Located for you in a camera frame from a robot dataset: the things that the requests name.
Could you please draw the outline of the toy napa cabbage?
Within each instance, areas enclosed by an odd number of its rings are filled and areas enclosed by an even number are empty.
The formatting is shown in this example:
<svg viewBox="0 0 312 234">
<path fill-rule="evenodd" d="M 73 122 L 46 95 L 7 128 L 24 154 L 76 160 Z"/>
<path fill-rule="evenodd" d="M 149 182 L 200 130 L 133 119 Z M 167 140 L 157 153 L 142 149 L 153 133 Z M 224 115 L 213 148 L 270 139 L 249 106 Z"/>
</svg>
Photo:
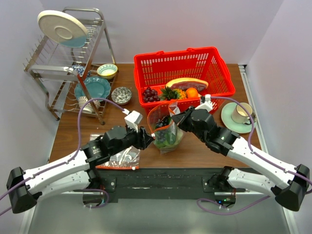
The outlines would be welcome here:
<svg viewBox="0 0 312 234">
<path fill-rule="evenodd" d="M 154 145 L 158 148 L 158 149 L 171 149 L 171 148 L 175 148 L 178 146 L 178 144 L 181 142 L 182 138 L 178 137 L 176 138 L 175 142 L 169 142 L 168 140 L 165 141 L 160 141 L 160 140 L 155 140 L 154 141 Z"/>
</svg>

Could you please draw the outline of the red plastic shopping basket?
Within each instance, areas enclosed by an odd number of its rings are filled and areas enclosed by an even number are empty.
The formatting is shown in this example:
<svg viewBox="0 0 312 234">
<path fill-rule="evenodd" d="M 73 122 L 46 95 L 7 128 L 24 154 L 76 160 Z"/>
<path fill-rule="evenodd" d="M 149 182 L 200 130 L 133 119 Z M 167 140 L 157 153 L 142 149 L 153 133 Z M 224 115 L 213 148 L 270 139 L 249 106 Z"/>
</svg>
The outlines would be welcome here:
<svg viewBox="0 0 312 234">
<path fill-rule="evenodd" d="M 235 94 L 229 69 L 215 47 L 138 54 L 134 57 L 134 65 L 138 100 L 145 113 L 149 113 L 164 102 L 144 102 L 143 91 L 151 87 L 160 93 L 169 81 L 176 78 L 196 78 L 206 81 L 208 87 L 201 95 L 209 94 L 213 97 L 212 113 L 223 103 L 222 97 L 231 97 Z"/>
</svg>

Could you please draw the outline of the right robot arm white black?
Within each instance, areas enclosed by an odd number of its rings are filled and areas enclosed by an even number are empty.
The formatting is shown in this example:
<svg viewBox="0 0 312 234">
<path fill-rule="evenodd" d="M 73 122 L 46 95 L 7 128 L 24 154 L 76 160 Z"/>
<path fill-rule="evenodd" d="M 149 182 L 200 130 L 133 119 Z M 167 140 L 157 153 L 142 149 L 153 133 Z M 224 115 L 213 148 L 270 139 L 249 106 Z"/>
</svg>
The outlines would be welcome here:
<svg viewBox="0 0 312 234">
<path fill-rule="evenodd" d="M 193 133 L 211 151 L 241 161 L 256 170 L 256 173 L 248 173 L 225 166 L 220 174 L 207 181 L 209 186 L 224 192 L 231 189 L 255 191 L 274 197 L 279 205 L 288 210 L 299 211 L 308 193 L 308 167 L 285 163 L 253 147 L 238 133 L 219 127 L 205 109 L 190 107 L 173 115 L 172 120 L 179 129 Z"/>
</svg>

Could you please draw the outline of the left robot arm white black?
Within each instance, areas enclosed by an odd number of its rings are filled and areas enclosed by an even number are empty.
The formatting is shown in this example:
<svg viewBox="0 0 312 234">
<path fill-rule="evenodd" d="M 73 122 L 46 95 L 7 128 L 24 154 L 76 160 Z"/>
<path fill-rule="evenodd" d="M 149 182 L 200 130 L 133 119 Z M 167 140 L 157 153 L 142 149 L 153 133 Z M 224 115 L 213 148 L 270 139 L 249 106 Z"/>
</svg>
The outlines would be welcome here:
<svg viewBox="0 0 312 234">
<path fill-rule="evenodd" d="M 1 198 L 8 196 L 10 210 L 14 214 L 25 212 L 37 202 L 69 191 L 100 191 L 101 179 L 96 167 L 121 151 L 133 146 L 146 149 L 153 137 L 144 127 L 138 131 L 116 126 L 84 146 L 52 163 L 34 169 L 16 167 L 10 171 L 6 188 Z"/>
</svg>

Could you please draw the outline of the toy dark grapes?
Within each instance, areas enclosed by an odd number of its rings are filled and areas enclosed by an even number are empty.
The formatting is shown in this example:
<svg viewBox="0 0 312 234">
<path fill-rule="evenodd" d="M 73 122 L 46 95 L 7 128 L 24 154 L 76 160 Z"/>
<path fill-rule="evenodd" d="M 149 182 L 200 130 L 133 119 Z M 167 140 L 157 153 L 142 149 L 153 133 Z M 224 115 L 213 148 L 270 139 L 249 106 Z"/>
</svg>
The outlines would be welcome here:
<svg viewBox="0 0 312 234">
<path fill-rule="evenodd" d="M 164 116 L 162 119 L 158 119 L 155 125 L 155 140 L 165 141 L 170 143 L 174 142 L 175 135 L 171 128 L 171 117 L 169 115 Z"/>
</svg>

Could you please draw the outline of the zip bag red zipper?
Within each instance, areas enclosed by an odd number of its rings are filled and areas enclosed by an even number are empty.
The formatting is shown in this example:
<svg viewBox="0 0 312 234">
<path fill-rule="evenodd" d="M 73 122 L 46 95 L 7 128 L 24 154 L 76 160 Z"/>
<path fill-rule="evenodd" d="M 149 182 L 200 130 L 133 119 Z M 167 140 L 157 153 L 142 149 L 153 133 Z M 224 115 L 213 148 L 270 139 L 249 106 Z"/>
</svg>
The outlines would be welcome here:
<svg viewBox="0 0 312 234">
<path fill-rule="evenodd" d="M 183 139 L 184 132 L 172 120 L 176 114 L 180 114 L 176 100 L 160 104 L 148 114 L 147 122 L 154 136 L 154 145 L 161 154 L 174 151 Z"/>
</svg>

